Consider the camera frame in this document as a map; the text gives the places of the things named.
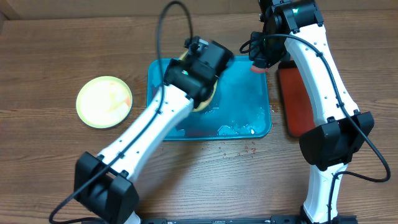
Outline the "orange green sponge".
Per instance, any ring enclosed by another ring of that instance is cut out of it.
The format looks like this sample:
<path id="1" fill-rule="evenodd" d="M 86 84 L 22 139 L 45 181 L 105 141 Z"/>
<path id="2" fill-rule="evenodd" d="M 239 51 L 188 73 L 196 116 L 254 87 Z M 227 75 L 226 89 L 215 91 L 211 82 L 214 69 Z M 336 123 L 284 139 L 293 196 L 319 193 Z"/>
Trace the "orange green sponge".
<path id="1" fill-rule="evenodd" d="M 269 69 L 268 68 L 259 68 L 259 67 L 252 65 L 250 70 L 254 73 L 267 73 Z"/>

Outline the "yellow plate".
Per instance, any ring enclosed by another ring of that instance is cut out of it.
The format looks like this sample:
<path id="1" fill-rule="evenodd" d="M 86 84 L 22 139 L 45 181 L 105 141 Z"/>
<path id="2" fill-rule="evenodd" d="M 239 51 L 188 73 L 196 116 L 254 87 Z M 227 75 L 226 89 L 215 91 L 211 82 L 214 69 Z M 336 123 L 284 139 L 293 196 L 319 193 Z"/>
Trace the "yellow plate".
<path id="1" fill-rule="evenodd" d="M 76 112 L 86 125 L 108 129 L 122 123 L 133 105 L 131 89 L 121 79 L 102 76 L 90 80 L 79 91 Z"/>
<path id="2" fill-rule="evenodd" d="M 183 54 L 181 54 L 181 56 L 179 56 L 179 60 L 185 60 L 187 58 L 187 55 L 188 51 L 186 50 Z M 210 97 L 207 100 L 202 101 L 196 108 L 193 109 L 194 113 L 204 110 L 210 104 L 216 93 L 217 84 L 218 82 L 215 82 L 215 84 L 213 85 L 213 90 L 211 92 Z"/>

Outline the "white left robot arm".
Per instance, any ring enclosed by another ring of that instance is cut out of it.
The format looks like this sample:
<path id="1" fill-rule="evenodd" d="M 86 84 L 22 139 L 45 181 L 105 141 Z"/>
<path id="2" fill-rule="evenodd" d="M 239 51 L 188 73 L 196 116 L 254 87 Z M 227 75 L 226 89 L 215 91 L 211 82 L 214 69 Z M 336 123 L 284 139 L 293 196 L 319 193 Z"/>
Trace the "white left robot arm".
<path id="1" fill-rule="evenodd" d="M 75 165 L 75 200 L 94 217 L 83 223 L 128 223 L 136 219 L 139 196 L 133 185 L 166 135 L 215 93 L 218 77 L 233 53 L 199 40 L 161 68 L 162 83 L 144 112 L 97 156 L 84 152 Z"/>

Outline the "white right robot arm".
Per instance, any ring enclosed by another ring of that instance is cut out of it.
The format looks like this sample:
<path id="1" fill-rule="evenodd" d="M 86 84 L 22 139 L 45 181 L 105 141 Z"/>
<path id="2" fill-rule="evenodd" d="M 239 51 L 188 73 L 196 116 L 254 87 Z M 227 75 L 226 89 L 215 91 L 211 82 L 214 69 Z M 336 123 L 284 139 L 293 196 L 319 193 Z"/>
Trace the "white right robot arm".
<path id="1" fill-rule="evenodd" d="M 368 142 L 374 126 L 371 113 L 360 112 L 341 80 L 331 55 L 323 16 L 315 1 L 260 1 L 261 32 L 253 32 L 241 52 L 262 67 L 294 60 L 304 93 L 292 88 L 299 118 L 310 115 L 313 127 L 299 137 L 300 150 L 310 164 L 303 223 L 356 223 L 341 216 L 337 199 L 341 179 L 353 154 Z"/>

